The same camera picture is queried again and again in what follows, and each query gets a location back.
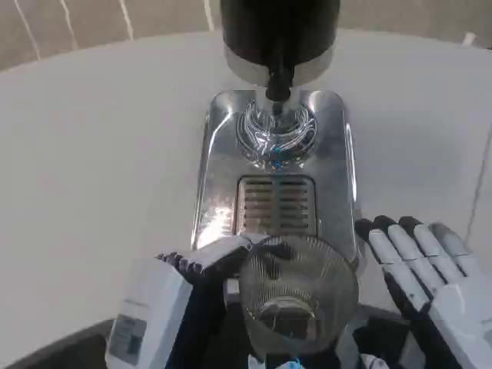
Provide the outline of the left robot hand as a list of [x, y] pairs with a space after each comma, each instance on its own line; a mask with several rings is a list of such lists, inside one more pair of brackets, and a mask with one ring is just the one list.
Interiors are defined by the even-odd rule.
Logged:
[[229, 282], [265, 234], [139, 259], [111, 328], [109, 368], [201, 368], [227, 314]]

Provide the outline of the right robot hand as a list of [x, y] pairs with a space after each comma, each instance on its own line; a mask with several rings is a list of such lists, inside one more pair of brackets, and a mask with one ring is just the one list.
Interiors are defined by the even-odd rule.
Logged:
[[491, 366], [491, 276], [448, 226], [379, 215], [355, 222], [429, 368]]

